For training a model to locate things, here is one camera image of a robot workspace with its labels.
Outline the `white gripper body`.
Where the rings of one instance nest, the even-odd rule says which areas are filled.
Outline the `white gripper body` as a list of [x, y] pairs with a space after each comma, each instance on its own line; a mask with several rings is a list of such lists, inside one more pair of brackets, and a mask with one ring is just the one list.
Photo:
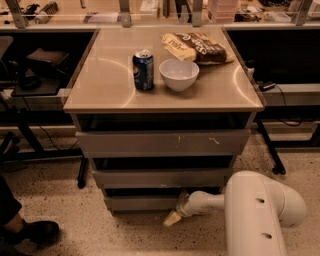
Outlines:
[[180, 198], [176, 204], [176, 210], [182, 217], [191, 217], [195, 214], [189, 197]]

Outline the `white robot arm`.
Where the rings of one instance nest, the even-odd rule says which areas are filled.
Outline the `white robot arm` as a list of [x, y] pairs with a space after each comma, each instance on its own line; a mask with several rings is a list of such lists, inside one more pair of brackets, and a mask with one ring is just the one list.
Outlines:
[[307, 215], [296, 190], [257, 172], [240, 171], [220, 195], [181, 193], [163, 225], [214, 210], [225, 215], [228, 256], [287, 256], [282, 229], [300, 225]]

